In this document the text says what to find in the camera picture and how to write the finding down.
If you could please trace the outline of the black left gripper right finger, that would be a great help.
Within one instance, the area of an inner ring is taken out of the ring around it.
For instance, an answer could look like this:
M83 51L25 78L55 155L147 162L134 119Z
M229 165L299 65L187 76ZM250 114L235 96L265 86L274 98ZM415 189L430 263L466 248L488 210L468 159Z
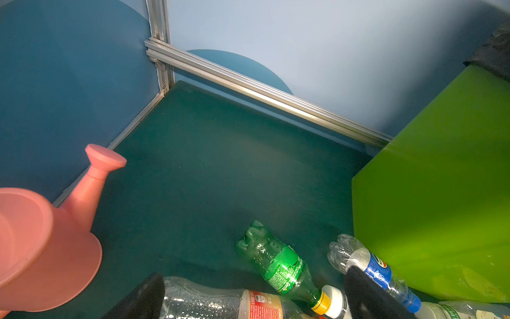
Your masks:
M345 275L345 292L354 319L416 318L357 267L349 268Z

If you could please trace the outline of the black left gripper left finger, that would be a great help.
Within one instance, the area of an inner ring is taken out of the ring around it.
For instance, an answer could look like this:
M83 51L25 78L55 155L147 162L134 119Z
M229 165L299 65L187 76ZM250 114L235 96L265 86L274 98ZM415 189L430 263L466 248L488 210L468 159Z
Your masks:
M153 273L126 295L103 319L158 319L165 296L163 276Z

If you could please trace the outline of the clear bottle red label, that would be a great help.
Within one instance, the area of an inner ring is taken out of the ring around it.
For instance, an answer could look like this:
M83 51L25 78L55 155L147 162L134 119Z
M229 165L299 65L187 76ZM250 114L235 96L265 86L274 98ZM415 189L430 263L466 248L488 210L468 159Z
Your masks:
M309 318L283 296L247 289L210 288L188 279L163 279L165 295L160 318L283 319Z

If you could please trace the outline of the green crushed plastic bottle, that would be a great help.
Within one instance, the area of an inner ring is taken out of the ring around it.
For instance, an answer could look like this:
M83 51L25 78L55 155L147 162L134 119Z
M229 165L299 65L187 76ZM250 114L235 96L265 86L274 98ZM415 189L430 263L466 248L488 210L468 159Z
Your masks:
M236 250L280 295L307 304L318 315L328 312L332 300L316 287L308 264L261 222L252 222Z

